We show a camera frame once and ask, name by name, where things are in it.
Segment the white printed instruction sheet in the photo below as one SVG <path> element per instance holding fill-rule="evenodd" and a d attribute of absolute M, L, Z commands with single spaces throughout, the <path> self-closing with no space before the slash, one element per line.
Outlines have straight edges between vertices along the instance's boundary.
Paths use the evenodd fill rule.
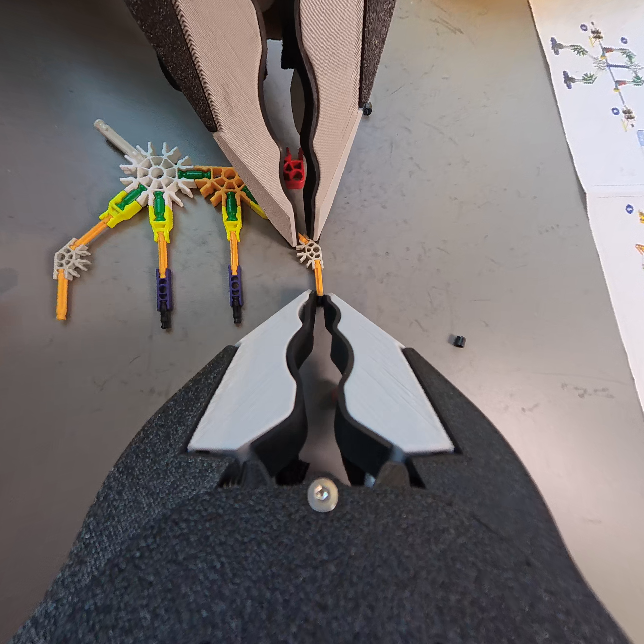
<path fill-rule="evenodd" d="M 643 2 L 529 5 L 643 402 Z"/>

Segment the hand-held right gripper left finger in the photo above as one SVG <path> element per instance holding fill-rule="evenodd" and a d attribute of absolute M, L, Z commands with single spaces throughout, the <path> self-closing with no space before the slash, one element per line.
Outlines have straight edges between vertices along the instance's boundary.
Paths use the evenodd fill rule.
<path fill-rule="evenodd" d="M 237 342 L 189 440 L 189 452 L 257 459 L 275 476 L 307 438 L 300 367 L 313 347 L 316 294 L 308 290 Z"/>

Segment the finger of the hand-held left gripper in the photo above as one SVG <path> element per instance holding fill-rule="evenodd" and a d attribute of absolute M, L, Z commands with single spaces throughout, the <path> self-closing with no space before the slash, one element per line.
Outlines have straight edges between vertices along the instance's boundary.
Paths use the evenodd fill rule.
<path fill-rule="evenodd" d="M 296 218 L 281 179 L 282 150 L 265 114 L 266 36 L 257 3 L 174 1 L 174 7 L 214 116 L 214 140 L 294 246 Z"/>
<path fill-rule="evenodd" d="M 318 240 L 355 139 L 361 118 L 359 84 L 363 44 L 363 1 L 300 1 L 299 36 L 314 85 L 311 152 L 316 181 L 310 236 Z"/>

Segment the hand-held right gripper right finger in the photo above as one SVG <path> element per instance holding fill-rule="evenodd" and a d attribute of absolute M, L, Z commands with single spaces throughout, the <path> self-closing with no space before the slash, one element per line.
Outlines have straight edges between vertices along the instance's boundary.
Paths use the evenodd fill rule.
<path fill-rule="evenodd" d="M 336 295 L 323 298 L 331 358 L 341 373 L 334 430 L 352 484 L 422 484 L 412 457 L 454 443 L 405 347 Z"/>

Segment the colourful rod-and-connector toy animal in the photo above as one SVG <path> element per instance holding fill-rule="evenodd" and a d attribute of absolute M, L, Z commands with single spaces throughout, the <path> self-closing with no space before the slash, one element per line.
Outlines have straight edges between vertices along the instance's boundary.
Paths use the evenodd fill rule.
<path fill-rule="evenodd" d="M 193 197 L 198 191 L 210 198 L 214 207 L 221 206 L 222 221 L 229 242 L 230 261 L 229 304 L 235 325 L 242 322 L 244 306 L 242 268 L 239 263 L 238 245 L 243 227 L 242 206 L 246 204 L 264 219 L 267 215 L 234 167 L 193 165 L 177 147 L 163 144 L 157 153 L 151 142 L 146 149 L 134 147 L 103 120 L 94 121 L 94 127 L 108 142 L 119 149 L 125 158 L 120 169 L 125 174 L 120 179 L 124 185 L 99 216 L 99 221 L 80 238 L 72 238 L 59 249 L 53 259 L 53 280 L 57 293 L 55 317 L 65 321 L 68 314 L 69 285 L 88 270 L 90 244 L 102 233 L 148 210 L 149 225 L 158 250 L 156 268 L 157 311 L 162 329 L 171 328 L 173 311 L 172 273 L 168 262 L 168 246 L 173 229 L 173 206 L 183 206 L 179 193 Z"/>

